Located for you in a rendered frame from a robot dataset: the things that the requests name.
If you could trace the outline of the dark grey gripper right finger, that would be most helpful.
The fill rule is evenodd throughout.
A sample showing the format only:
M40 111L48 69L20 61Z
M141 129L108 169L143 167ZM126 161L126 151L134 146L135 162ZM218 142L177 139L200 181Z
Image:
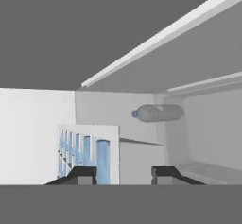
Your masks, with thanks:
M175 166L152 166L152 185L203 185L203 182L185 177Z

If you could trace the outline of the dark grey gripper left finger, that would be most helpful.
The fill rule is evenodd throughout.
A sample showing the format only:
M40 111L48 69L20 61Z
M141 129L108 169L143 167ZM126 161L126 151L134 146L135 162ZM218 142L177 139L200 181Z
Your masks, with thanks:
M95 166L75 166L66 177L61 177L47 185L97 185Z

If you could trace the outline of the white ice cube tray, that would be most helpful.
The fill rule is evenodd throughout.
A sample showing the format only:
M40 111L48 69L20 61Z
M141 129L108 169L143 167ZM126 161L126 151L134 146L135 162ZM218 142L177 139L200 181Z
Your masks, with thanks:
M112 125L58 126L58 177L75 166L95 166L97 182L120 183L119 127Z

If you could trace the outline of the white freezer shelf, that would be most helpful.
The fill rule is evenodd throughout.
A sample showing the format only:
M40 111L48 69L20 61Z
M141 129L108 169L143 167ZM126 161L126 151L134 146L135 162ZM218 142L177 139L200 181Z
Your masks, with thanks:
M120 139L120 184L150 185L151 167L164 165L164 147Z

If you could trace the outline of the clear plastic water bottle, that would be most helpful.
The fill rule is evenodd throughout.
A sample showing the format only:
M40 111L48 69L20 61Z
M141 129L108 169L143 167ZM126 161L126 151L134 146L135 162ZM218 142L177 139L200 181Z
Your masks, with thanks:
M179 105L170 104L142 105L131 115L145 123L167 122L180 120L184 109Z

